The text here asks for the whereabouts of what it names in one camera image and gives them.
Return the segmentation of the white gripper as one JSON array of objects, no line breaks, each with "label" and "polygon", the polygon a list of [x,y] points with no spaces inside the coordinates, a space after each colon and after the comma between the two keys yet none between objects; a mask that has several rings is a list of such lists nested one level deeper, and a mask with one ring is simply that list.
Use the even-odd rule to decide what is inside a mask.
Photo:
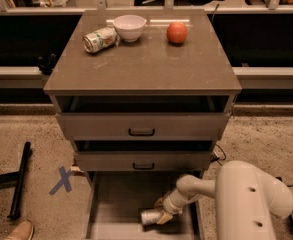
[{"label": "white gripper", "polygon": [[188,200],[177,189],[167,192],[164,197],[160,197],[153,206],[154,208],[163,207],[165,210],[161,212],[157,224],[163,225],[170,221],[173,215],[182,212],[183,207],[187,203]]}]

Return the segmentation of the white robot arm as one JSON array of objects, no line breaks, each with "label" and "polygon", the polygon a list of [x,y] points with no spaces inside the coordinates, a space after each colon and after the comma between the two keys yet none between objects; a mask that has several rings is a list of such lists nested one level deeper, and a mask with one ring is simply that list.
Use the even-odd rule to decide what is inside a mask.
[{"label": "white robot arm", "polygon": [[215,200],[218,240],[276,240],[272,216],[293,211],[293,194],[280,180],[243,161],[225,163],[214,180],[192,175],[177,179],[176,188],[156,203],[157,224],[204,195]]}]

